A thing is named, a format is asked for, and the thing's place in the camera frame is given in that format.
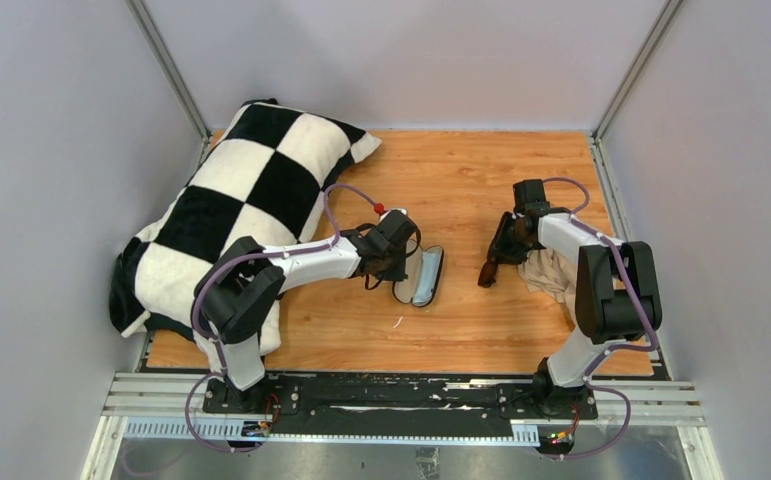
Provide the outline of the dark sunglasses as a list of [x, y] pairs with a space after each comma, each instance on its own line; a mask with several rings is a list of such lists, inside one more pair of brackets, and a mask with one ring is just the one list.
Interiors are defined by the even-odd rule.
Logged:
[[481, 288], [489, 288], [496, 282], [496, 276], [502, 257], [505, 253], [505, 242], [501, 233], [496, 233], [490, 242], [486, 259], [479, 273], [477, 285]]

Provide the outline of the black glasses case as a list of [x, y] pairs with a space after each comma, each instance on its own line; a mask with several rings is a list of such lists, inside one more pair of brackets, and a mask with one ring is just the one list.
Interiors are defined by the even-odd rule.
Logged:
[[410, 239], [406, 253], [406, 278], [392, 283], [392, 294], [399, 303], [416, 308], [426, 307], [437, 294], [445, 251], [440, 245], [423, 248]]

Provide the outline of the light blue cleaning cloth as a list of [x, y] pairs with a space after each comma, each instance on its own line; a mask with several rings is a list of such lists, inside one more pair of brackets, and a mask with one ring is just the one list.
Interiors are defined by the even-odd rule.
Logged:
[[412, 297], [412, 305], [423, 307], [428, 305], [435, 294], [441, 266], [441, 253], [424, 251], [421, 255], [418, 283]]

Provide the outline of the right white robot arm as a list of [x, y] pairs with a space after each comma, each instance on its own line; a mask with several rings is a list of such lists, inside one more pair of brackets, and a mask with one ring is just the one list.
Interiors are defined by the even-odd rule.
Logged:
[[492, 286], [499, 266], [523, 264], [542, 251], [573, 264], [576, 326], [532, 376], [533, 406], [553, 418], [585, 396], [593, 373], [615, 352], [658, 349], [662, 307], [650, 245], [614, 238], [575, 210], [552, 206], [545, 185], [542, 179], [513, 185], [514, 207], [500, 218], [478, 284]]

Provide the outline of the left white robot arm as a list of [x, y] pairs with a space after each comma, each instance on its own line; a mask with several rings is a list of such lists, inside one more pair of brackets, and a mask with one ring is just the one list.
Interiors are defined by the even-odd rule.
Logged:
[[197, 284], [191, 307], [192, 328], [216, 353], [232, 404], [254, 413], [266, 403], [261, 330], [282, 295], [325, 280], [405, 280], [420, 239], [417, 224], [396, 209], [375, 224], [315, 242], [263, 246], [250, 236], [236, 240]]

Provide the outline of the beige crumpled cloth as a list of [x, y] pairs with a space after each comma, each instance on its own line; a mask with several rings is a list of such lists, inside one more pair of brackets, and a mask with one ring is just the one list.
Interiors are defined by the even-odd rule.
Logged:
[[545, 293], [573, 313], [577, 268], [571, 261], [552, 249], [532, 250], [517, 271], [530, 292]]

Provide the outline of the black white checkered pillow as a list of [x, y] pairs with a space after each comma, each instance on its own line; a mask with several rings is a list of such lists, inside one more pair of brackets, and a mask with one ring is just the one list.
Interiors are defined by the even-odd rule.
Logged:
[[167, 330], [193, 340], [198, 282], [241, 237], [289, 246], [313, 239], [325, 190], [382, 141], [323, 115], [249, 100], [160, 219], [114, 260], [109, 318], [124, 338]]

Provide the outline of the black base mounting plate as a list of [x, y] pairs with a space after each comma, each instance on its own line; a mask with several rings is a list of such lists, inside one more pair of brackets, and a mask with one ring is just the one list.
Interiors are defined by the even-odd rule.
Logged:
[[539, 399], [529, 376], [273, 371], [246, 391], [211, 380], [199, 407], [264, 414], [281, 434], [494, 438], [514, 420], [594, 420], [593, 393]]

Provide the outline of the right aluminium frame post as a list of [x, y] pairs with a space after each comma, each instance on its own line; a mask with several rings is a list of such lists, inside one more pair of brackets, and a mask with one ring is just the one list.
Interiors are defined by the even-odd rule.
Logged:
[[607, 108], [600, 117], [597, 126], [592, 131], [592, 138], [596, 143], [605, 138], [611, 130], [639, 78], [644, 73], [652, 56], [655, 54], [684, 4], [684, 0], [667, 0], [663, 3], [656, 20], [637, 50]]

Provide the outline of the aluminium frame post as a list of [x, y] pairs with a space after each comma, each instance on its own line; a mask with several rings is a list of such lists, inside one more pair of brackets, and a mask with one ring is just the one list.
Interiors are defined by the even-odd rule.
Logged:
[[197, 135], [201, 138], [202, 142], [207, 144], [210, 140], [211, 130], [201, 114], [176, 61], [165, 42], [164, 36], [152, 15], [149, 5], [143, 0], [126, 0], [125, 4], [144, 36], [174, 95], [183, 108], [187, 119]]
[[592, 138], [596, 143], [605, 138], [611, 130], [639, 78], [644, 73], [652, 56], [655, 54], [684, 4], [684, 0], [667, 0], [663, 3], [656, 20], [637, 50], [607, 108], [600, 117], [597, 126], [592, 131]]

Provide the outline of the left aluminium frame post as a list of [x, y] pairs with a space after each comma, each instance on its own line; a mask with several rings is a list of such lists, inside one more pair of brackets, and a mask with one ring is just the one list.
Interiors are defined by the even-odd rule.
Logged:
[[126, 0], [125, 4], [144, 36], [174, 95], [183, 108], [187, 119], [197, 135], [201, 138], [202, 142], [207, 144], [210, 140], [211, 130], [201, 114], [176, 61], [165, 42], [164, 36], [152, 15], [149, 5], [143, 0]]

